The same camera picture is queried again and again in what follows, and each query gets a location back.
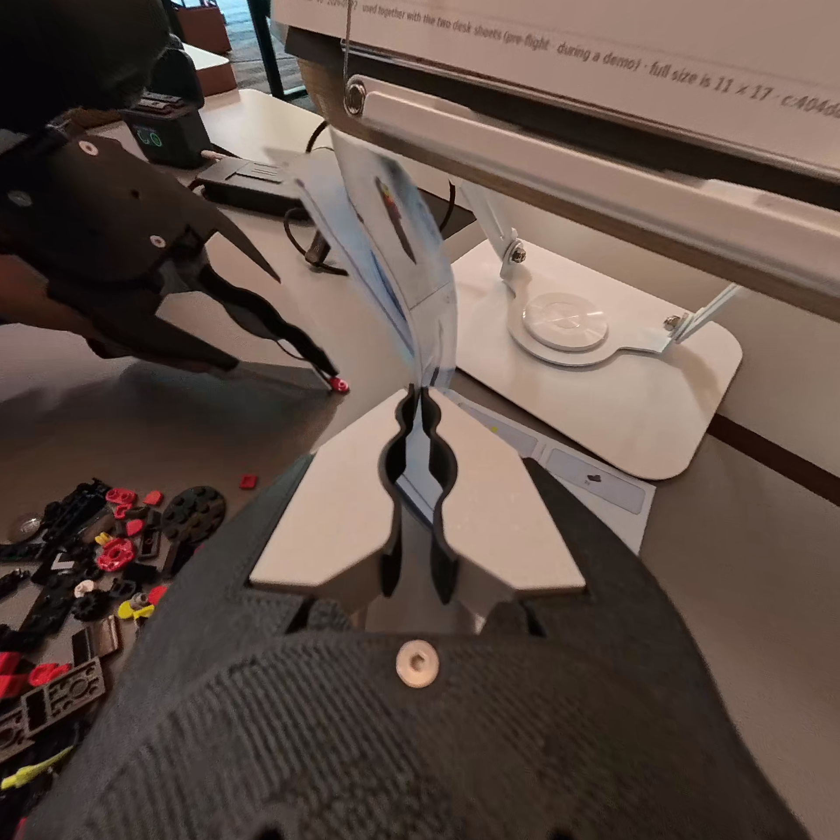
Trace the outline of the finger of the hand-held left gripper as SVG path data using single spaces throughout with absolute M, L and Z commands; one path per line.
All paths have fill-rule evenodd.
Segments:
M 131 355 L 188 371 L 223 375 L 238 367 L 233 355 L 159 318 L 156 312 L 162 296 L 142 281 L 52 276 L 49 296 L 90 321 L 92 347 L 101 354 Z
M 164 297 L 199 292 L 215 300 L 244 331 L 279 346 L 293 360 L 308 364 L 301 367 L 281 364 L 239 362 L 233 371 L 237 377 L 255 377 L 302 388 L 313 388 L 314 378 L 329 388 L 328 379 L 339 375 L 326 352 L 302 328 L 285 320 L 264 298 L 251 290 L 237 287 L 222 278 L 207 259 L 166 260 L 161 266 Z

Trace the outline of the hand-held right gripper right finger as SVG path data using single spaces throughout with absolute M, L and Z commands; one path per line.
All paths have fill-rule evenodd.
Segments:
M 538 464 L 434 388 L 422 390 L 441 603 L 488 618 L 499 603 L 582 592 L 585 578 L 529 473 Z

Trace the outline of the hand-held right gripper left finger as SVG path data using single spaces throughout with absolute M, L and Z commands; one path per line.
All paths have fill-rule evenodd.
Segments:
M 306 461 L 248 581 L 267 592 L 363 611 L 393 592 L 402 561 L 396 478 L 405 468 L 417 393 L 398 390 Z

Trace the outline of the pile of loose lego pieces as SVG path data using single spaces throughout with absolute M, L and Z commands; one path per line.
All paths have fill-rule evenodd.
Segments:
M 212 486 L 166 500 L 92 479 L 2 545 L 2 602 L 35 589 L 20 624 L 2 623 L 3 805 L 81 744 L 109 691 L 106 664 L 121 653 L 122 630 L 141 630 L 226 514 Z

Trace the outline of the black charger with green display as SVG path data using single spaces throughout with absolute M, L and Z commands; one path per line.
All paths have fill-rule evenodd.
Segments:
M 212 149 L 200 108 L 193 101 L 147 91 L 120 115 L 153 164 L 195 170 L 206 162 L 203 152 Z

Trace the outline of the white document holder stand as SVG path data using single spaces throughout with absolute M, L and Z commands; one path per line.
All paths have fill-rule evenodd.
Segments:
M 455 263 L 461 370 L 620 470 L 689 465 L 742 360 L 732 301 L 838 322 L 838 175 L 280 26 L 335 129 L 461 181 L 489 240 Z M 728 284 L 678 309 L 522 243 L 492 193 Z

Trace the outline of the black office chair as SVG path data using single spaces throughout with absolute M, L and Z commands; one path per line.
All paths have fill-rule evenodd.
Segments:
M 193 59 L 187 54 L 183 42 L 169 34 L 164 52 L 157 60 L 149 84 L 149 96 L 163 98 L 170 104 L 199 110 L 204 105 L 204 94 Z

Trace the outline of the lego instruction booklet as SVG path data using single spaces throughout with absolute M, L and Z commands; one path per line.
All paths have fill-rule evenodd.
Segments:
M 292 158 L 288 171 L 312 222 L 380 320 L 412 372 L 410 382 L 448 385 L 455 371 L 455 278 L 444 240 L 424 198 L 392 157 L 332 135 L 331 149 Z M 574 455 L 530 428 L 465 399 L 443 394 L 515 449 L 535 457 L 638 553 L 655 489 L 588 456 Z

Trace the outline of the flat black box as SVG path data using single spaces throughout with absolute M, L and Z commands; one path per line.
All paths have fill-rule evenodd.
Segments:
M 199 174 L 196 185 L 215 204 L 284 217 L 292 208 L 303 208 L 292 177 L 298 157 L 287 154 L 274 163 L 263 163 L 225 156 Z

